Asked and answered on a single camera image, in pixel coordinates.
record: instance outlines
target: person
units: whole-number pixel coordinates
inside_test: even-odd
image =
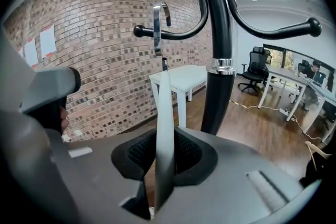
[[[320,69],[320,66],[321,66],[320,62],[317,60],[314,60],[312,66],[306,67],[302,72],[300,72],[299,75],[301,77],[313,79],[316,71]],[[318,102],[318,98],[317,98],[315,91],[310,87],[306,87],[306,90],[304,92],[305,92],[304,94],[306,96],[306,100],[303,103],[303,108],[306,111],[308,111],[309,107],[312,104],[316,104]]]

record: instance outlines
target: paper on wall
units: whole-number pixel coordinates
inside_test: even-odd
[[[35,38],[26,43],[24,48],[27,64],[29,64],[31,67],[34,67],[34,65],[38,63]]]
[[[49,57],[56,51],[54,26],[49,26],[40,33],[41,57]]]

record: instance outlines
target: table leg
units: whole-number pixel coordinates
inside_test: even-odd
[[[287,84],[287,81],[285,80],[284,85],[282,86],[282,89],[281,89],[279,97],[282,97],[282,95],[284,94],[283,92],[285,90],[286,84]]]
[[[306,86],[303,86],[303,87],[302,87],[302,90],[301,90],[301,92],[300,92],[300,95],[299,95],[298,99],[296,100],[296,103],[295,103],[294,107],[293,107],[292,110],[290,111],[290,114],[288,115],[286,121],[289,121],[289,120],[292,118],[292,116],[293,116],[293,114],[294,114],[296,108],[298,108],[298,105],[299,105],[299,103],[300,103],[300,101],[301,101],[301,99],[302,99],[302,96],[303,96],[303,93],[305,92],[305,89],[306,89]]]
[[[293,104],[294,101],[295,101],[296,95],[297,95],[297,93],[298,93],[298,91],[299,91],[299,87],[300,87],[300,86],[297,84],[297,85],[296,85],[296,88],[295,88],[295,92],[294,92],[294,94],[293,94],[293,97],[290,99],[290,103],[291,103],[291,104]]]
[[[316,119],[316,118],[318,117],[318,115],[320,114],[320,111],[321,111],[321,109],[322,109],[322,107],[323,107],[324,101],[325,101],[325,99],[324,99],[324,97],[322,97],[322,100],[321,100],[321,102],[319,103],[319,105],[318,105],[318,107],[317,107],[317,109],[316,109],[316,111],[315,111],[315,113],[314,113],[313,120],[311,120],[310,123],[308,124],[308,126],[305,127],[305,128],[303,129],[303,132],[304,132],[304,133],[307,133],[307,132],[308,132],[310,126],[313,124],[313,122],[315,121],[315,119]]]
[[[267,78],[267,83],[266,83],[266,86],[265,86],[265,89],[264,89],[264,93],[263,93],[263,95],[261,97],[261,100],[259,102],[259,105],[258,105],[259,109],[261,108],[261,106],[263,105],[263,102],[265,100],[265,97],[266,97],[266,94],[267,94],[267,91],[268,91],[268,88],[269,88],[269,84],[271,83],[271,77],[272,77],[272,75],[271,75],[271,73],[269,73],[268,78]]]
[[[158,85],[151,80],[151,86],[152,86],[152,91],[153,91],[153,95],[154,95],[154,101],[155,101],[155,105],[156,105],[156,109],[159,105],[159,91],[158,91]]]
[[[188,92],[188,101],[189,102],[191,102],[192,94],[193,94],[193,89],[190,89],[189,92]]]
[[[179,111],[178,124],[181,127],[186,127],[186,106],[185,106],[185,92],[177,91],[177,109]]]
[[[324,137],[322,138],[322,142],[325,142],[327,140],[327,138],[329,137],[329,135],[332,134],[332,132],[335,130],[336,127],[336,121],[334,121],[334,123],[332,124],[331,128],[329,129],[329,131],[324,135]]]

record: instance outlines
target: hand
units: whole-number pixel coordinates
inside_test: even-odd
[[[65,129],[69,126],[69,121],[67,119],[68,112],[65,108],[60,108],[60,117],[61,117],[61,127],[62,127],[62,133],[65,131]]]

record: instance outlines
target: computer monitor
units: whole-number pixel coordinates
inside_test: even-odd
[[[313,81],[315,82],[315,84],[321,86],[323,84],[323,80],[325,78],[324,73],[320,72],[320,71],[316,71],[315,76],[313,78]]]

